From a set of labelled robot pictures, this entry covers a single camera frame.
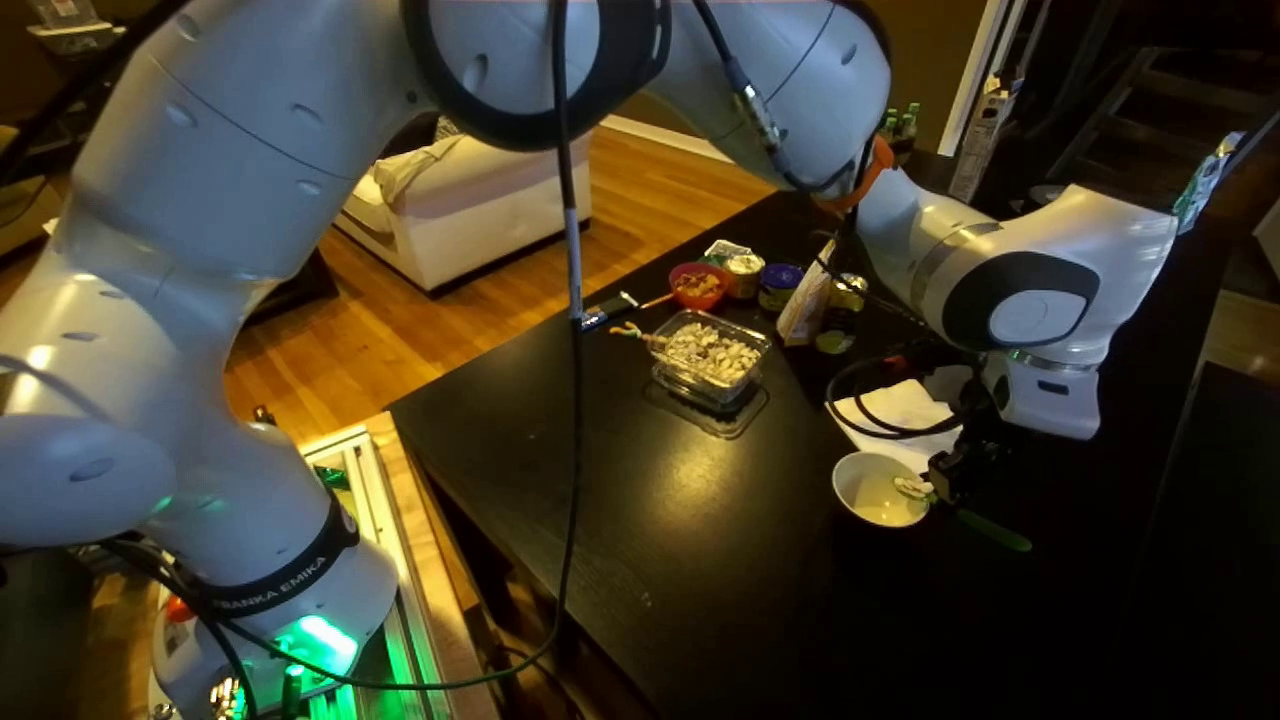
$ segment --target black table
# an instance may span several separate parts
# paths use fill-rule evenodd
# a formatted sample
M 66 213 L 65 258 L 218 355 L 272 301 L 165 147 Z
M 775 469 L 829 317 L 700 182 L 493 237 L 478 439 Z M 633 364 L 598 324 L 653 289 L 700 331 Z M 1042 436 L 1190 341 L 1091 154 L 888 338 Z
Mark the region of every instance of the black table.
M 773 198 L 620 289 L 661 292 L 712 237 L 803 262 L 811 229 L 829 220 Z M 1124 693 L 1114 659 L 1132 659 L 1124 630 L 1225 251 L 1185 240 L 1121 331 L 1100 439 L 1012 432 L 998 474 L 968 491 L 976 514 L 1033 538 L 1033 555 L 952 518 L 893 545 L 855 533 L 829 490 L 846 439 L 816 403 L 833 364 L 811 354 L 773 354 L 765 395 L 728 428 L 676 414 L 636 341 L 583 338 L 577 376 L 558 317 L 392 416 L 460 533 L 535 594 L 554 594 L 578 443 L 566 618 L 653 717 L 1086 714 Z M 732 320 L 767 327 L 753 309 Z M 872 317 L 850 361 L 898 331 Z

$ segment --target table surface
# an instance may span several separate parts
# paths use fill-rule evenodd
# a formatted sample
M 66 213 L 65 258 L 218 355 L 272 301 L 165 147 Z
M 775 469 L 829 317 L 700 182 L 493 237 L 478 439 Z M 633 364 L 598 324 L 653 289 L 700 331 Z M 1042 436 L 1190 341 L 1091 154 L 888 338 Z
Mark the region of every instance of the table surface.
M 661 292 L 663 268 L 717 237 L 803 262 L 821 246 L 811 229 L 829 220 L 803 199 L 767 198 L 620 289 Z M 968 491 L 973 514 L 1035 542 L 1033 555 L 944 514 L 910 538 L 846 524 L 829 490 L 846 439 L 816 403 L 833 364 L 811 354 L 773 354 L 756 408 L 723 428 L 653 390 L 644 345 L 606 331 L 571 345 L 554 317 L 392 416 L 420 474 L 541 594 L 558 582 L 578 461 L 566 611 L 661 717 L 1086 710 L 1114 680 L 1109 659 L 1220 266 L 1220 248 L 1185 246 L 1121 331 L 1100 439 L 1017 436 Z M 728 317 L 767 327 L 756 309 Z M 846 361 L 898 331 L 869 312 Z

